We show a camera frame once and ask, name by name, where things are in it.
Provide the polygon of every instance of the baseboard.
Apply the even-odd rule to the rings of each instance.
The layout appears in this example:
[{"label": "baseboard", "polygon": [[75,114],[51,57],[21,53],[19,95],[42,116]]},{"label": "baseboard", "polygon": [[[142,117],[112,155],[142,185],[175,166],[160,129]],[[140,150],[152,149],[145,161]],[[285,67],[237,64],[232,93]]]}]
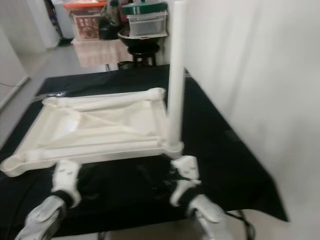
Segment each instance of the baseboard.
[{"label": "baseboard", "polygon": [[7,96],[0,102],[0,113],[3,107],[9,102],[9,100],[17,93],[17,91],[29,80],[30,77],[28,75],[25,75],[17,84],[16,86],[11,90],[11,92],[8,93]]}]

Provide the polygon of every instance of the green lid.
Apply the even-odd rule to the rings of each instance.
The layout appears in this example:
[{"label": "green lid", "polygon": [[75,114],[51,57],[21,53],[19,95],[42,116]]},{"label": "green lid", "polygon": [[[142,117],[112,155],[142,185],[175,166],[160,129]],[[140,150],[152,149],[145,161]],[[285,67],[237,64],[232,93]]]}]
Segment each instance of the green lid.
[{"label": "green lid", "polygon": [[165,1],[145,2],[145,0],[141,0],[141,3],[129,3],[122,6],[125,15],[151,14],[163,12],[167,8],[168,5]]}]

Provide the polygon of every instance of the gray floor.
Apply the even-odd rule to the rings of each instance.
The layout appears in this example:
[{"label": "gray floor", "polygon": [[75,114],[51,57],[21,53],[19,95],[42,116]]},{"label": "gray floor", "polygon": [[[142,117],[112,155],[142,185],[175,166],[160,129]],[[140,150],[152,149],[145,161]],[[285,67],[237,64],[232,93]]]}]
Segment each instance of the gray floor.
[{"label": "gray floor", "polygon": [[[23,112],[28,107],[32,97],[49,77],[76,75],[86,73],[105,72],[104,65],[98,67],[82,68],[72,46],[58,47],[40,57],[23,56],[22,63],[31,79],[16,93],[0,113],[0,146],[3,144],[18,123]],[[256,240],[271,240],[272,233],[268,230],[276,229],[278,232],[286,231],[287,224],[276,220],[266,214],[249,210],[246,211],[249,220],[257,229]],[[228,225],[235,240],[244,240],[244,230],[241,222],[227,218]],[[191,226],[188,222],[169,222],[135,229],[126,229],[112,233],[112,240],[195,240]],[[60,240],[95,240],[97,234],[88,234],[74,237],[61,237]]]}]

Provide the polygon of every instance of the white cylindrical post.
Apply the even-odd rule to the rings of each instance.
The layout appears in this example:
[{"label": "white cylindrical post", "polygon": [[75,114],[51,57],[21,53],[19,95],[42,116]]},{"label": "white cylindrical post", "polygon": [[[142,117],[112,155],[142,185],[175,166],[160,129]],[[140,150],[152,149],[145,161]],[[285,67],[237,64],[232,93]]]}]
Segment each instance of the white cylindrical post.
[{"label": "white cylindrical post", "polygon": [[185,93],[185,22],[186,0],[178,0],[173,4],[171,32],[171,56],[168,90],[168,128],[165,149],[172,157],[178,157],[183,149],[181,142],[182,114]]}]

